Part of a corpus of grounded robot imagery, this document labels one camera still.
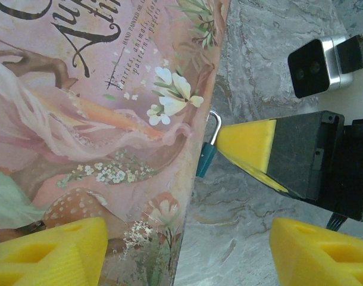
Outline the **pink illustrated fairy book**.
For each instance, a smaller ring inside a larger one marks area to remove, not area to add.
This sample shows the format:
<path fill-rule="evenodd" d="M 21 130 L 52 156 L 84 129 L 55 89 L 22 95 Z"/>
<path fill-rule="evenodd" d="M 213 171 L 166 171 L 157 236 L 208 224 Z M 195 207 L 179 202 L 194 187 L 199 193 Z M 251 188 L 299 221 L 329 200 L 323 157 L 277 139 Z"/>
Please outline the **pink illustrated fairy book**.
<path fill-rule="evenodd" d="M 101 217 L 98 286 L 174 286 L 230 0 L 0 0 L 0 243 Z"/>

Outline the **small teal padlock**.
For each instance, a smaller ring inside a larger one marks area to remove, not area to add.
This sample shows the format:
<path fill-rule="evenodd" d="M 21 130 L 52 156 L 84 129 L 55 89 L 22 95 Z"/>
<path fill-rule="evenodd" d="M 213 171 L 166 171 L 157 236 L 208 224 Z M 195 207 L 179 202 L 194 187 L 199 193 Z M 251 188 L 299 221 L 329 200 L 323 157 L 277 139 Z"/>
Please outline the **small teal padlock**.
<path fill-rule="evenodd" d="M 215 119 L 216 125 L 211 139 L 208 142 L 204 142 L 202 144 L 201 153 L 196 170 L 196 176 L 199 178 L 203 178 L 205 176 L 206 171 L 208 170 L 212 162 L 212 159 L 214 158 L 215 153 L 217 152 L 217 147 L 215 146 L 215 142 L 217 140 L 218 133 L 222 127 L 222 118 L 215 110 L 209 111 L 207 119 L 209 119 L 210 116 Z"/>

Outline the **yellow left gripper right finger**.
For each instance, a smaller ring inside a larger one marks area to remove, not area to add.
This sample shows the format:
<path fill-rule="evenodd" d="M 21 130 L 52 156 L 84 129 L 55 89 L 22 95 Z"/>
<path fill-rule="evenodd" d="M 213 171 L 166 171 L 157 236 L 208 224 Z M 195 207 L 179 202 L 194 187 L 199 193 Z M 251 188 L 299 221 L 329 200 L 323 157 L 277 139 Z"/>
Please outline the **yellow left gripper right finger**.
<path fill-rule="evenodd" d="M 280 286 L 363 286 L 363 240 L 275 218 L 270 249 Z"/>

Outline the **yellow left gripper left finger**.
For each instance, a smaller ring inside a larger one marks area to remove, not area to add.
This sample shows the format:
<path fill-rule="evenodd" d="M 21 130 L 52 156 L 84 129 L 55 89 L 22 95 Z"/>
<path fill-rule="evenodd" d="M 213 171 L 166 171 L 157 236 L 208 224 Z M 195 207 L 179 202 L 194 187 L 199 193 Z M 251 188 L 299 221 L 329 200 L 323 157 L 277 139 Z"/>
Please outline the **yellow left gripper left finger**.
<path fill-rule="evenodd" d="M 101 217 L 0 243 L 0 286 L 98 286 L 108 245 Z"/>

